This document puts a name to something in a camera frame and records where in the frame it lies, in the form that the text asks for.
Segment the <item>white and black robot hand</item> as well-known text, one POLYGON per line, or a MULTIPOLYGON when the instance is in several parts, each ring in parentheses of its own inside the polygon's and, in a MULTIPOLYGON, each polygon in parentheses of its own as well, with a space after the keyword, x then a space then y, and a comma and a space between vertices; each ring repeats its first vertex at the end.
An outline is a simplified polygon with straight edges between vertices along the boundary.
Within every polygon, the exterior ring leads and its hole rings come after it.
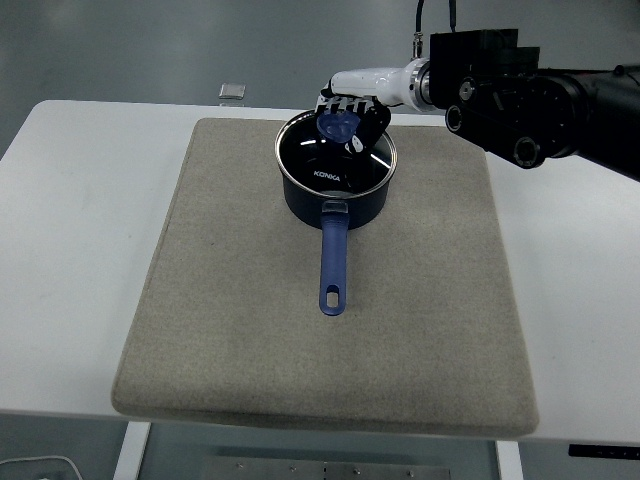
POLYGON ((433 107, 429 95, 430 63, 425 58, 399 68, 369 68, 334 74, 323 87, 315 107, 322 137, 361 154, 381 138, 393 107, 424 112, 433 107))

